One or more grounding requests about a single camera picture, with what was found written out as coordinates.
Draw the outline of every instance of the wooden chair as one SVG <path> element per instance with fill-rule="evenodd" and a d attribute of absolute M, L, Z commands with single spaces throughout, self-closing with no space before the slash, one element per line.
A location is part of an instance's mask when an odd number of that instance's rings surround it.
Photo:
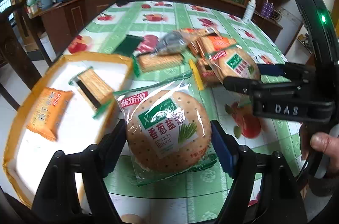
<path fill-rule="evenodd" d="M 20 43 L 18 42 L 13 28 L 8 20 L 8 16 L 13 13 L 13 11 L 21 11 L 21 16 L 23 16 L 26 25 L 30 28 L 31 23 L 30 19 L 23 9 L 23 5 L 26 0 L 23 0 L 21 3 L 18 3 L 14 6 L 10 6 L 0 13 L 0 54 L 4 60 L 11 65 L 13 70 L 18 74 L 22 81 L 27 85 L 29 89 L 32 90 L 34 85 L 41 78 L 39 71 L 35 68 L 33 62 L 30 60 Z M 31 30 L 33 33 L 33 38 L 37 43 L 44 59 L 47 64 L 51 66 L 51 61 L 47 55 L 46 50 L 44 49 L 38 35 L 34 33 L 34 30 Z M 18 110 L 20 105 L 15 101 L 15 99 L 8 93 L 8 91 L 0 84 L 0 94 L 5 98 L 5 100 L 15 109 Z"/>

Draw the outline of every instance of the green label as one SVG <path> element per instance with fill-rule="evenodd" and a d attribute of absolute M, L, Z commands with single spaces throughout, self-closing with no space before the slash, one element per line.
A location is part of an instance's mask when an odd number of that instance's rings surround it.
<path fill-rule="evenodd" d="M 150 128 L 154 124 L 167 118 L 168 113 L 172 113 L 177 107 L 172 99 L 167 99 L 151 110 L 147 110 L 138 116 L 140 122 L 145 129 Z"/>
<path fill-rule="evenodd" d="M 228 60 L 227 64 L 234 70 L 241 61 L 242 58 L 236 53 L 230 60 Z"/>

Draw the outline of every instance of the yellow plastic piece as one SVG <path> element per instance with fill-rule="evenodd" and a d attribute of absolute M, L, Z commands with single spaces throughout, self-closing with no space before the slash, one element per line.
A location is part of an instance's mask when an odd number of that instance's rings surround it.
<path fill-rule="evenodd" d="M 195 65 L 195 63 L 192 59 L 189 59 L 189 66 L 192 69 L 193 77 L 194 77 L 194 80 L 195 80 L 195 82 L 198 86 L 199 91 L 204 90 L 205 89 L 204 83 L 202 82 L 202 79 L 200 77 L 198 69 L 197 69 L 197 67 L 196 67 L 196 65 Z"/>

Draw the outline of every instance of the human hand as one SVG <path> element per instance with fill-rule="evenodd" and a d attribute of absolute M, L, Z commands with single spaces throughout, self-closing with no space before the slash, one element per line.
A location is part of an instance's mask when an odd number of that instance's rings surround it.
<path fill-rule="evenodd" d="M 306 125 L 299 130 L 301 159 L 306 160 L 311 148 L 324 153 L 330 158 L 328 173 L 334 174 L 339 171 L 339 139 L 326 133 L 317 132 L 312 137 L 307 133 Z"/>

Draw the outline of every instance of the cracker package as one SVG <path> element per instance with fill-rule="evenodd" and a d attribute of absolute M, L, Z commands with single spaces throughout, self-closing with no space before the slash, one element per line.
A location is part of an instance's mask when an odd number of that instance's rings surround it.
<path fill-rule="evenodd" d="M 234 38 L 208 35 L 200 37 L 198 44 L 201 48 L 201 57 L 205 57 L 207 53 L 218 52 L 237 44 L 237 41 Z"/>
<path fill-rule="evenodd" d="M 214 86 L 220 84 L 218 77 L 204 58 L 198 58 L 196 66 L 204 85 Z"/>
<path fill-rule="evenodd" d="M 105 112 L 113 99 L 113 89 L 93 70 L 93 67 L 74 76 L 69 82 L 74 85 L 93 109 L 93 118 Z"/>
<path fill-rule="evenodd" d="M 140 55 L 137 59 L 143 72 L 177 66 L 184 61 L 184 57 L 180 53 L 166 56 L 158 56 L 156 54 L 149 53 L 146 55 Z"/>
<path fill-rule="evenodd" d="M 214 28 L 214 27 L 208 27 L 205 29 L 191 29 L 191 28 L 186 28 L 186 29 L 181 29 L 180 31 L 182 32 L 187 32 L 189 33 L 189 44 L 188 48 L 192 52 L 194 56 L 197 56 L 198 54 L 201 55 L 201 48 L 199 47 L 199 43 L 197 40 L 200 37 L 203 36 L 221 36 L 220 32 Z"/>
<path fill-rule="evenodd" d="M 114 96 L 139 186 L 214 165 L 211 124 L 192 71 Z"/>
<path fill-rule="evenodd" d="M 72 91 L 65 92 L 45 87 L 38 98 L 27 128 L 47 140 L 56 141 L 58 127 L 72 97 Z"/>
<path fill-rule="evenodd" d="M 223 82 L 225 77 L 241 77 L 260 80 L 260 71 L 251 56 L 239 45 L 206 54 L 206 61 Z"/>

